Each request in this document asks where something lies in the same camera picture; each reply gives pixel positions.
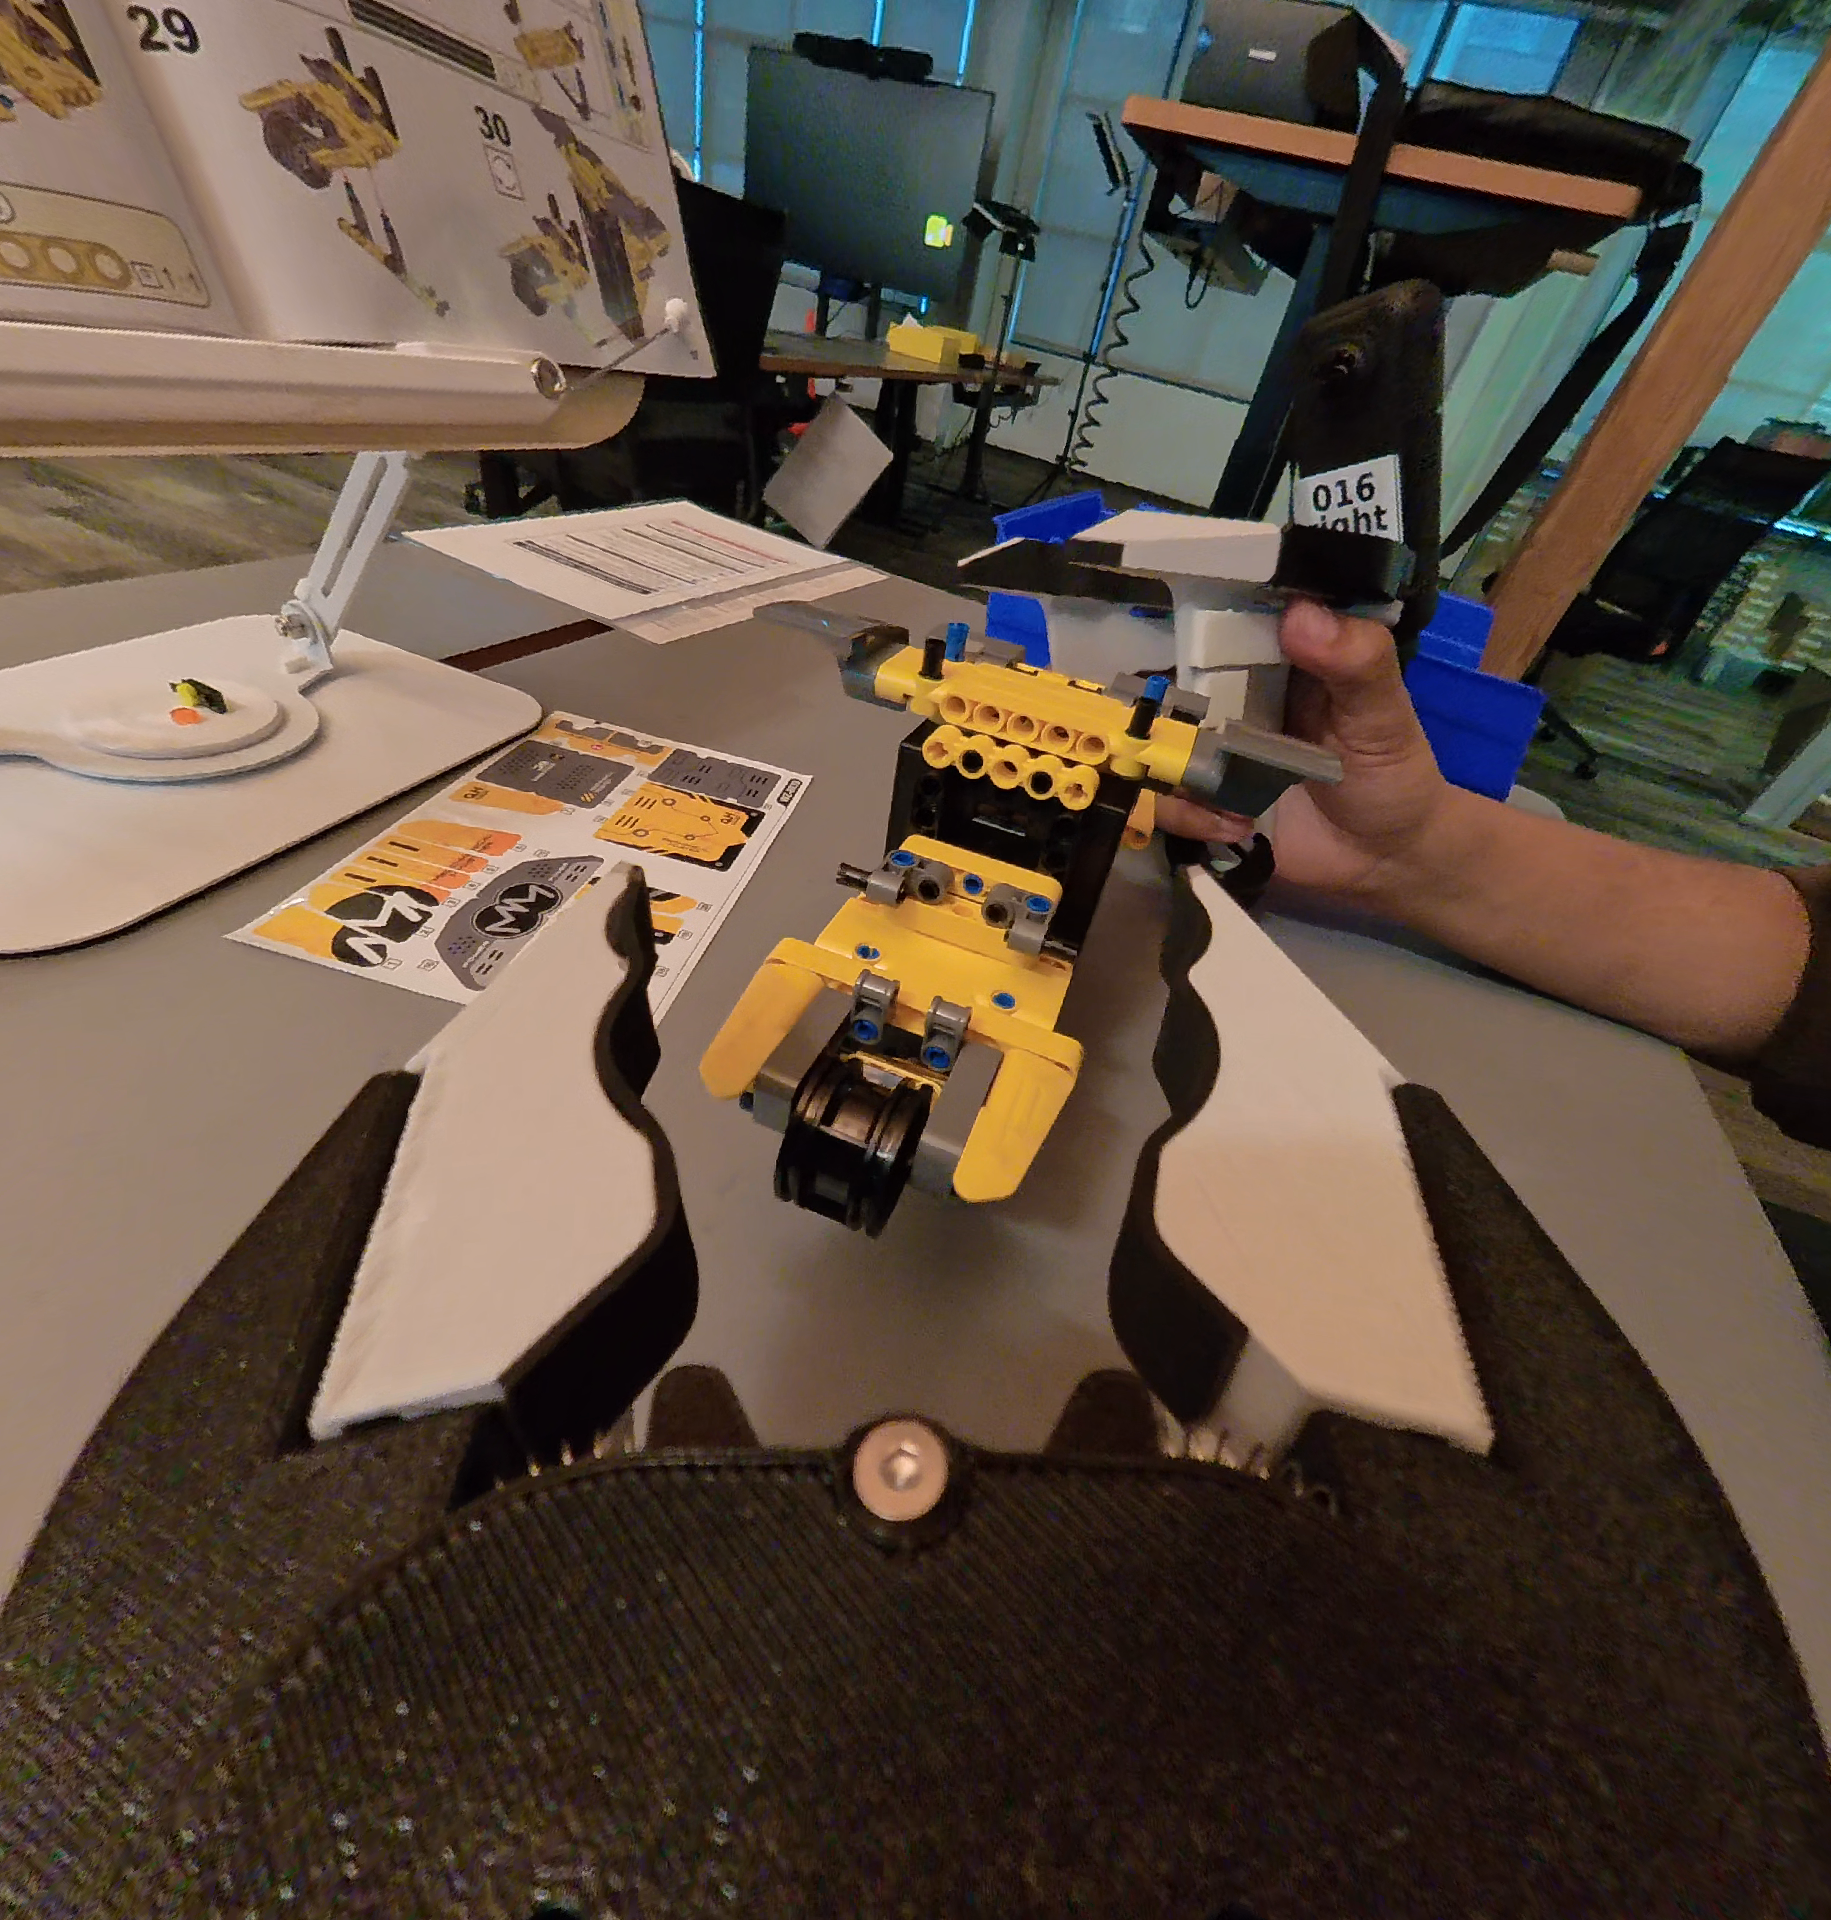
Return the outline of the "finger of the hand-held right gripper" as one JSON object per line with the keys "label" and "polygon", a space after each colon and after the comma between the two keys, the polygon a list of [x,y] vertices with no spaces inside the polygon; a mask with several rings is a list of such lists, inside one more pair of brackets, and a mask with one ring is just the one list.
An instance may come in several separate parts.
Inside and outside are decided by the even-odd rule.
{"label": "finger of the hand-held right gripper", "polygon": [[1173,581],[1245,603],[1274,576],[1289,527],[1228,518],[1117,511],[1071,541],[999,541],[955,573],[978,590],[1168,606]]}
{"label": "finger of the hand-held right gripper", "polygon": [[1281,606],[1256,590],[1173,590],[1173,681],[1210,703],[1210,722],[1281,722]]}

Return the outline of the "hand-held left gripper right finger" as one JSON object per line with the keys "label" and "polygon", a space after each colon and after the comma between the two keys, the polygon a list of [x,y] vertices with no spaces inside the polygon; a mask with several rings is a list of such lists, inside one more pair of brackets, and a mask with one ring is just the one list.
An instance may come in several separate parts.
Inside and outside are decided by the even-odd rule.
{"label": "hand-held left gripper right finger", "polygon": [[1494,1419],[1397,1123],[1397,1071],[1215,882],[1173,870],[1158,1090],[1108,1266],[1189,1451],[1271,1474],[1315,1416],[1468,1451]]}

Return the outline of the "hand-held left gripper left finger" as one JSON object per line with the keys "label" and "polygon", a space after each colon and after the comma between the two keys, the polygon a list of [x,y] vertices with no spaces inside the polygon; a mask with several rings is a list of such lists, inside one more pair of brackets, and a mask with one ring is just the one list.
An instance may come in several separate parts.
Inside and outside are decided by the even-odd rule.
{"label": "hand-held left gripper left finger", "polygon": [[593,1451],[694,1319],[644,874],[605,870],[416,1063],[311,1445],[490,1408],[519,1463]]}

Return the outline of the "yellow toy brick vehicle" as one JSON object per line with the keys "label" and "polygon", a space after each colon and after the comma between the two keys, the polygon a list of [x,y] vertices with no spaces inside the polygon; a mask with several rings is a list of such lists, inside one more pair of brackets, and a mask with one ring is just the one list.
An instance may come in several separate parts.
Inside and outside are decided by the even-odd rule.
{"label": "yellow toy brick vehicle", "polygon": [[775,603],[834,641],[840,690],[898,707],[889,841],[840,863],[840,911],[785,937],[701,1057],[701,1082],[782,1133],[775,1195],[882,1235],[898,1195],[999,1203],[1060,1116],[1085,1044],[1060,998],[1143,801],[1256,819],[1336,760],[1210,722],[1161,671],[1113,683],[978,633],[909,641],[882,618]]}

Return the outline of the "person's right forearm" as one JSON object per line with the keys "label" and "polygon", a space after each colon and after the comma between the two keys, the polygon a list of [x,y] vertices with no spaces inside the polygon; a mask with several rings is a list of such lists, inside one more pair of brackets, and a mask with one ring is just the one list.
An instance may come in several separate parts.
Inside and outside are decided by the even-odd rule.
{"label": "person's right forearm", "polygon": [[1445,946],[1713,1063],[1766,1051],[1815,946],[1811,904],[1773,870],[1476,796],[1448,796],[1380,882],[1380,904]]}

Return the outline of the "person's right hand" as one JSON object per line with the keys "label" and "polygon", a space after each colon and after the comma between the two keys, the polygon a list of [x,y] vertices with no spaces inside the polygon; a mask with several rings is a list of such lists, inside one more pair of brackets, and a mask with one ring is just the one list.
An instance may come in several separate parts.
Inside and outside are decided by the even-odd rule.
{"label": "person's right hand", "polygon": [[1371,618],[1315,603],[1281,614],[1292,733],[1336,754],[1343,781],[1292,786],[1265,837],[1274,874],[1392,920],[1437,920],[1474,898],[1474,813],[1430,763],[1397,648]]}

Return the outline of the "blue plastic bin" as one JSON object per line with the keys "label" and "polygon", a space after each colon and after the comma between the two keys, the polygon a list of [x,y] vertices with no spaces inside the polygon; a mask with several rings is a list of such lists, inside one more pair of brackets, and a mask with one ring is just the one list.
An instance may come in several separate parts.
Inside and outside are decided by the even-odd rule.
{"label": "blue plastic bin", "polygon": [[1547,690],[1481,670],[1490,627],[1490,603],[1445,590],[1414,633],[1402,683],[1437,772],[1507,801],[1539,733]]}
{"label": "blue plastic bin", "polygon": [[[997,533],[999,541],[1068,545],[1071,533],[1088,533],[1108,518],[1117,518],[1117,511],[1108,504],[1102,488],[1088,488],[1088,496],[1058,496],[1058,497],[1039,497],[1039,504],[999,511]],[[989,641],[1011,641],[1011,648],[1021,648],[1021,658],[1035,670],[1052,670],[1052,627],[1047,627],[1047,603],[1039,593],[989,590],[985,633]]]}

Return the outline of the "wooden top standing desk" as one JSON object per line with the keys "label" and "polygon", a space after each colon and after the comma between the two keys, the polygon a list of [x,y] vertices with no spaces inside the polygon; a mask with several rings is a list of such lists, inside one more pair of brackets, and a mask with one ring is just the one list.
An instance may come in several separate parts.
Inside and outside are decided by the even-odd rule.
{"label": "wooden top standing desk", "polygon": [[1638,221],[1638,193],[1626,178],[1402,146],[1397,119],[1376,107],[1346,136],[1127,96],[1121,128],[1158,165],[1153,211],[1168,211],[1204,178],[1225,178],[1238,185],[1238,237],[1292,274],[1289,317],[1215,488],[1215,518],[1265,518],[1289,471],[1289,359],[1310,313],[1392,280],[1430,280],[1445,299],[1514,299],[1552,274],[1556,255],[1590,255],[1618,228],[1647,228],[1631,303],[1580,348],[1573,369],[1445,541],[1445,549],[1468,545],[1547,459],[1634,328],[1656,307],[1699,221],[1699,205]]}

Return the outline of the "black bag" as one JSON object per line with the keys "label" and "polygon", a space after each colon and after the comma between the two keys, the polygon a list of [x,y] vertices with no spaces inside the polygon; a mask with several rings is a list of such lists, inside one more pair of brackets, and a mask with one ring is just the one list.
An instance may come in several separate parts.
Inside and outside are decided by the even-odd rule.
{"label": "black bag", "polygon": [[1430,78],[1409,96],[1397,140],[1580,178],[1626,178],[1638,193],[1638,221],[1689,211],[1703,203],[1703,167],[1689,165],[1689,140],[1678,128],[1573,107],[1563,96]]}

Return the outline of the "dark office desk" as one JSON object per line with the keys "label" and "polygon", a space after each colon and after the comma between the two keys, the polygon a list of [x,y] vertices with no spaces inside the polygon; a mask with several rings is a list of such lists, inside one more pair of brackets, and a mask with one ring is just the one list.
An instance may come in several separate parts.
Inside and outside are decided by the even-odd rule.
{"label": "dark office desk", "polygon": [[861,518],[866,522],[898,522],[902,518],[902,485],[918,457],[918,395],[946,385],[974,396],[974,459],[967,459],[967,497],[985,497],[985,450],[989,450],[989,415],[997,402],[1035,402],[1058,374],[1047,374],[1035,359],[989,359],[989,365],[925,365],[918,351],[898,351],[889,341],[847,341],[821,331],[771,331],[757,369],[771,374],[834,374],[834,384],[878,384],[878,440],[889,442],[889,471],[872,485]]}

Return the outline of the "yellow black sticker sheet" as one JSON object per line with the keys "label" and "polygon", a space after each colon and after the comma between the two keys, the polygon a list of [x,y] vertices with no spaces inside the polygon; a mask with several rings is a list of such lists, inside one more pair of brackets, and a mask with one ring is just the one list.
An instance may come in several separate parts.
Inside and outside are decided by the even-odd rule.
{"label": "yellow black sticker sheet", "polygon": [[782,763],[548,713],[229,943],[465,1005],[634,863],[665,1024],[802,796]]}

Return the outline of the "wooden beam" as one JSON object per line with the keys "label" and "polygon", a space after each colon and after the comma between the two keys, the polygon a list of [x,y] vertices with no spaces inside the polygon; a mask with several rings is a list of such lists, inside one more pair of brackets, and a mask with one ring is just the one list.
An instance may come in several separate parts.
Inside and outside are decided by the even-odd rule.
{"label": "wooden beam", "polygon": [[1552,504],[1494,581],[1490,671],[1525,681],[1605,562],[1674,450],[1726,395],[1815,240],[1831,228],[1831,39],[1767,128],[1671,307],[1647,331]]}

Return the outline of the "black laptop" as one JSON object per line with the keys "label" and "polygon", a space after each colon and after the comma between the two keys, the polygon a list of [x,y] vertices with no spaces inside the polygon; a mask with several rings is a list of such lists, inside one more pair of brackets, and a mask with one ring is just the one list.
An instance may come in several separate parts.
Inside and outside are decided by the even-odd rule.
{"label": "black laptop", "polygon": [[1210,0],[1183,107],[1358,128],[1358,12],[1315,0]]}

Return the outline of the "black tripod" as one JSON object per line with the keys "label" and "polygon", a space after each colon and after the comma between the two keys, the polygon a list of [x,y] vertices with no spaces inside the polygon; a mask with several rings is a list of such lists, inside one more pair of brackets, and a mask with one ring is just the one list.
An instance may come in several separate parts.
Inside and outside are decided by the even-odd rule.
{"label": "black tripod", "polygon": [[997,240],[997,255],[999,255],[999,274],[997,274],[997,299],[999,299],[997,313],[999,313],[999,328],[985,341],[978,396],[974,396],[974,440],[967,440],[967,467],[961,467],[961,485],[955,485],[955,497],[985,504],[989,497],[985,457],[989,457],[997,402],[999,396],[1026,396],[1039,385],[1035,369],[1011,359],[1018,289],[1021,289],[1021,269],[1039,255],[1039,221],[1026,205],[1018,205],[1018,203],[978,197],[974,211],[967,211],[967,228],[978,240]]}

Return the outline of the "blank white sheet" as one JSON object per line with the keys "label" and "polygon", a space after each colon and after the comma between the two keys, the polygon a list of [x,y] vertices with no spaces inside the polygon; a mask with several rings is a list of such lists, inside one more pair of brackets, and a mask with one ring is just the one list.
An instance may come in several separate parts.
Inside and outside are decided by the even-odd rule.
{"label": "blank white sheet", "polygon": [[797,541],[825,549],[889,467],[896,450],[878,440],[878,429],[861,420],[847,396],[825,396],[797,442],[782,457],[757,497]]}

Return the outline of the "white book stand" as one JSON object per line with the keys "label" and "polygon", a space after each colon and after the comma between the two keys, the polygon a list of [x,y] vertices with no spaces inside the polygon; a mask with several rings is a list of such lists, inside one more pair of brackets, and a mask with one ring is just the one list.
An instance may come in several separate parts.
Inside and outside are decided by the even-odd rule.
{"label": "white book stand", "polygon": [[[0,317],[0,457],[356,450],[283,614],[0,670],[0,955],[199,898],[537,722],[537,703],[341,633],[420,450],[578,450],[638,402],[644,348],[325,348]],[[177,681],[229,713],[177,722]]]}

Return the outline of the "black computer monitor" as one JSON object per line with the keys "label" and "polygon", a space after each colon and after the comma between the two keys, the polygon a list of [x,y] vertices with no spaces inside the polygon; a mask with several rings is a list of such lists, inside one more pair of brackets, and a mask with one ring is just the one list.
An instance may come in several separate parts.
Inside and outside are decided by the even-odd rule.
{"label": "black computer monitor", "polygon": [[742,197],[785,211],[791,262],[955,307],[989,121],[989,88],[751,46]]}

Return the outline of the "printed paper sheet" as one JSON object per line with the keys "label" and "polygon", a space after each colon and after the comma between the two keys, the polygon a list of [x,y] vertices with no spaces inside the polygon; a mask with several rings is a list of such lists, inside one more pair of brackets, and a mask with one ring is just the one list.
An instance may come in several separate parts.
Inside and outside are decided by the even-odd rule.
{"label": "printed paper sheet", "polygon": [[834,603],[882,576],[866,562],[689,497],[465,522],[409,541],[651,648],[727,627],[771,603]]}

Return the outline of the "building instruction booklet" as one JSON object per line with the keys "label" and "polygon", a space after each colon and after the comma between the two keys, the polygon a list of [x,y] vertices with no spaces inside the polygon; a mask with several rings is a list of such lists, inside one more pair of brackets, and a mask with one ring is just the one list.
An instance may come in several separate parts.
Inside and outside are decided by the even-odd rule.
{"label": "building instruction booklet", "polygon": [[0,0],[0,317],[714,374],[624,0]]}

